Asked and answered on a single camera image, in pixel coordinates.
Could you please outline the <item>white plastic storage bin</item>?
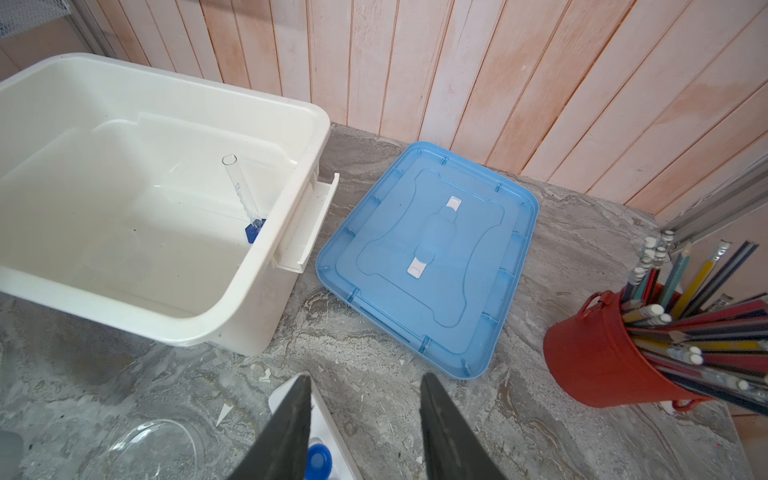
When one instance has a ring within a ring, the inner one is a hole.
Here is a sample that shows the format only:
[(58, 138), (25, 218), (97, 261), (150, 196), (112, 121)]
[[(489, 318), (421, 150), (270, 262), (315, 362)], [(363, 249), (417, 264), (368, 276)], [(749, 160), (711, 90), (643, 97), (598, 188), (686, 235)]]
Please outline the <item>white plastic storage bin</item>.
[[(320, 107), (92, 54), (1, 84), (1, 289), (152, 339), (269, 345), (337, 189)], [(266, 221), (253, 244), (223, 156)]]

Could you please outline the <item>blue-based graduated cylinder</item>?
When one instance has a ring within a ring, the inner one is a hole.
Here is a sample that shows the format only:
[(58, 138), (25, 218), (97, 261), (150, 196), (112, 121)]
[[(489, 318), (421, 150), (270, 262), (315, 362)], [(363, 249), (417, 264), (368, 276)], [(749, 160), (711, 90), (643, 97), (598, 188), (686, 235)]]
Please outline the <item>blue-based graduated cylinder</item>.
[(245, 227), (245, 234), (248, 243), (253, 244), (263, 228), (266, 217), (258, 209), (238, 157), (235, 154), (225, 155), (222, 157), (221, 163), (225, 167), (237, 197), (248, 217), (249, 224)]

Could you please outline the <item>blue-capped test tube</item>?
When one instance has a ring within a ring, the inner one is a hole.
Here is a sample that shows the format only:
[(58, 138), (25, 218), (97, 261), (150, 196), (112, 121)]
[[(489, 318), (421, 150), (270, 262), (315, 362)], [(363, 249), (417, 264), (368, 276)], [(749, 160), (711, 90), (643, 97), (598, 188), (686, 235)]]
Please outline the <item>blue-capped test tube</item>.
[(329, 448), (322, 442), (309, 445), (304, 479), (329, 480), (333, 471), (333, 459)]

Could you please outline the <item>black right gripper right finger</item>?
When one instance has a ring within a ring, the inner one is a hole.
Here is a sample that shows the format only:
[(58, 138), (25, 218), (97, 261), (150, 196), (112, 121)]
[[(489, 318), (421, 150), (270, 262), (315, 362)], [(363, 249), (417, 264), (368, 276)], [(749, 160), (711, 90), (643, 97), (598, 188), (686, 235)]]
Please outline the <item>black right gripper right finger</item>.
[(435, 374), (422, 377), (420, 395), (428, 479), (505, 479)]

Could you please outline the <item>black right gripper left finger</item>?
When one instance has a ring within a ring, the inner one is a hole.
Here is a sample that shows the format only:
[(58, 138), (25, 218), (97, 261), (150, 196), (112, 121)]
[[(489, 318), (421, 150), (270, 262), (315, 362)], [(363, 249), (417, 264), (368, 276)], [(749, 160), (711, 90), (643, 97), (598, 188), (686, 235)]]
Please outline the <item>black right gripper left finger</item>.
[(299, 375), (229, 479), (303, 479), (311, 427), (311, 379)]

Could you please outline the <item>clear petri dish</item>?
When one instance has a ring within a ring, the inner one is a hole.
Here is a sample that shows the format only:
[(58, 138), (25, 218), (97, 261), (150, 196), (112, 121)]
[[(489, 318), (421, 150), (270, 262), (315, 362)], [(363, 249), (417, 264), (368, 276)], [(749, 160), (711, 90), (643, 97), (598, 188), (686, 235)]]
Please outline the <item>clear petri dish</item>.
[(188, 422), (149, 420), (114, 440), (83, 479), (200, 479), (205, 449)]

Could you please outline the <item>blue plastic bin lid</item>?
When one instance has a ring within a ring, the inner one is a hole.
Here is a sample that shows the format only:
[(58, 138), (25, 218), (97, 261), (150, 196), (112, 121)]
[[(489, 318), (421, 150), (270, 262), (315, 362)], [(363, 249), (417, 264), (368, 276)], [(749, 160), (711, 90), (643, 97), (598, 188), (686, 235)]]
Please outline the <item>blue plastic bin lid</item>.
[(446, 375), (474, 379), (490, 364), (538, 213), (523, 186), (416, 142), (327, 241), (316, 273)]

